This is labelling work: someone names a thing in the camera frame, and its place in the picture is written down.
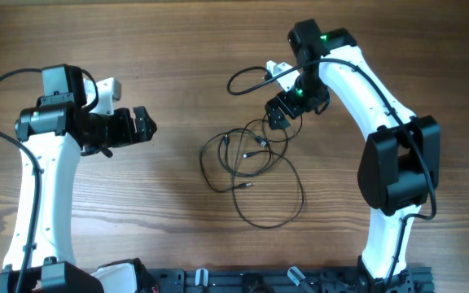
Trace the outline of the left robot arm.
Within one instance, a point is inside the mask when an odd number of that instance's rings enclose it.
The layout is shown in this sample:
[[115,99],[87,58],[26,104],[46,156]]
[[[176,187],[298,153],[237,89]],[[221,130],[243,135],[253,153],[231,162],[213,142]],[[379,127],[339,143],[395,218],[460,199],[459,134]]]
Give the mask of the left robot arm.
[[119,260],[87,273],[72,248],[72,190],[84,156],[148,142],[157,130],[145,107],[113,107],[114,79],[96,82],[82,68],[39,68],[44,94],[21,111],[15,136],[22,178],[15,230],[0,273],[0,292],[147,292],[159,290],[140,259]]

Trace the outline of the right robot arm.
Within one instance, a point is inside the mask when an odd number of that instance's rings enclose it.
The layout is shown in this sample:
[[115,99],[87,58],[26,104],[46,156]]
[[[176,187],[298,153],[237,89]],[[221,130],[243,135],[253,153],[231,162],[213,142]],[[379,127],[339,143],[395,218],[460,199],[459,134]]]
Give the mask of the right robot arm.
[[370,228],[359,259],[370,291],[402,286],[414,220],[436,215],[441,131],[432,116],[416,116],[386,89],[346,28],[323,32],[315,20],[287,35],[297,65],[268,62],[268,82],[282,91],[266,105],[271,129],[306,112],[321,114],[335,93],[366,140],[357,182],[370,206]]

